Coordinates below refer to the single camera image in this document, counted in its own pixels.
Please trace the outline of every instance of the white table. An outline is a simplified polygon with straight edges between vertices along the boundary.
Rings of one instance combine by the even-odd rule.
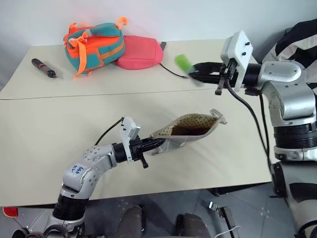
[[[185,53],[192,63],[220,61],[222,44],[171,42],[163,63],[181,73],[173,63],[177,54]],[[32,58],[47,62],[63,79],[45,77],[31,65]],[[228,124],[179,150],[147,154],[148,169],[141,162],[119,164],[99,180],[92,199],[271,180],[253,119],[226,90],[215,96],[216,85],[197,85],[159,65],[136,71],[108,65],[76,80],[74,73],[62,46],[32,47],[1,91],[0,206],[55,203],[63,170],[123,115],[142,126],[141,138],[181,115],[208,114],[211,108]],[[241,95],[260,118],[258,98]],[[273,141],[270,126],[269,132]],[[114,142],[119,142],[118,128],[100,144]]]

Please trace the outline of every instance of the black marker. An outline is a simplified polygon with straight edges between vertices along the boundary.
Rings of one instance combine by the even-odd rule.
[[[32,64],[42,71],[44,74],[47,74],[50,78],[57,78],[54,70],[50,69],[46,64],[42,63],[39,59],[32,59]]]

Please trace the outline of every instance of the handwritten label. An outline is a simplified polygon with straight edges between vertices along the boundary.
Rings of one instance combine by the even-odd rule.
[[[81,164],[74,164],[71,168],[71,172],[73,175],[80,175],[84,170],[86,169],[86,166]]]

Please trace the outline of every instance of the white wall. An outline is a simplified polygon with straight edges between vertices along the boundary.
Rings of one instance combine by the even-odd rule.
[[[261,59],[285,28],[317,18],[317,0],[1,0],[0,89],[29,46],[62,44],[69,23],[118,16],[130,21],[126,34],[166,41],[219,39],[244,30]]]

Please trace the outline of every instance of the red object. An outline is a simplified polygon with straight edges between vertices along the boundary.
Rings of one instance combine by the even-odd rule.
[[[2,207],[2,211],[7,217],[11,217],[11,218],[18,217],[17,207]]]
[[[125,51],[116,64],[124,69],[143,69],[161,63],[163,51],[156,39],[124,36]]]

